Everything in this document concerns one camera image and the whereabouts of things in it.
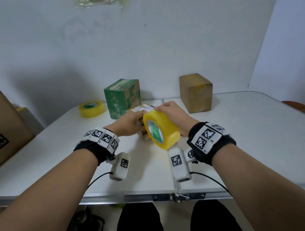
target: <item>metal screw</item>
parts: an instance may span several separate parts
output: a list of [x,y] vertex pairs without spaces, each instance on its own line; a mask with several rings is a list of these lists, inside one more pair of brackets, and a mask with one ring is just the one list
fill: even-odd
[[188,157],[189,157],[189,158],[193,158],[193,157],[194,157],[194,154],[193,154],[192,151],[189,151],[189,152],[188,152]]

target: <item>white wall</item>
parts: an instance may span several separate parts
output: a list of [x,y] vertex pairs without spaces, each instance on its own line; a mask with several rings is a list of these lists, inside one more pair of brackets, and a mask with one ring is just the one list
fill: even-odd
[[47,126],[71,107],[105,100],[119,78],[143,99],[179,97],[200,73],[214,93],[247,90],[275,0],[130,0],[75,8],[73,0],[2,0],[0,90]]
[[249,86],[305,104],[305,1],[277,0]]

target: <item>small cardboard box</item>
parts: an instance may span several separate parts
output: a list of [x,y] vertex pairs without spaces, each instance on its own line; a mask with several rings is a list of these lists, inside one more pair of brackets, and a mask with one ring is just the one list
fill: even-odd
[[120,79],[104,89],[110,117],[118,119],[126,110],[142,103],[139,80]]
[[0,165],[34,137],[14,106],[0,92]]
[[[141,104],[135,108],[131,108],[131,109],[127,110],[126,113],[135,113],[135,112],[141,111],[141,110],[146,110],[146,111],[151,110],[151,108],[147,107],[147,105],[150,106],[151,108],[153,108],[153,106],[150,104]],[[137,122],[138,122],[137,123],[138,126],[140,126],[140,125],[144,126],[143,117],[141,117]],[[148,140],[150,138],[147,131],[140,131],[137,134],[144,140]]]
[[200,74],[179,77],[180,98],[189,113],[211,110],[213,84]]

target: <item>packing tape roll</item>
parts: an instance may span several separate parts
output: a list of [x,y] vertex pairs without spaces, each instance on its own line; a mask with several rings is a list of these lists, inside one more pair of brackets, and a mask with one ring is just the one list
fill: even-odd
[[179,128],[162,112],[152,110],[146,113],[143,122],[150,138],[164,150],[180,140]]
[[104,104],[101,101],[87,102],[78,107],[83,118],[92,118],[105,112]]

